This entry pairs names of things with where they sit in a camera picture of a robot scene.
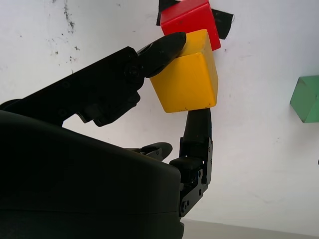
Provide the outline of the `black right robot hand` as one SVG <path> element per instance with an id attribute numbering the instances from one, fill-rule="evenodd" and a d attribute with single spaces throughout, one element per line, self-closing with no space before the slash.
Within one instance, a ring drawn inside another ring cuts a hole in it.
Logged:
<path id="1" fill-rule="evenodd" d="M 184 32 L 125 47 L 23 99 L 0 106 L 3 239 L 180 239 L 211 181 L 209 108 L 189 110 L 179 157 L 158 142 L 121 148 L 63 127 L 78 115 L 111 124 L 140 100 L 146 78 L 172 65 Z"/>

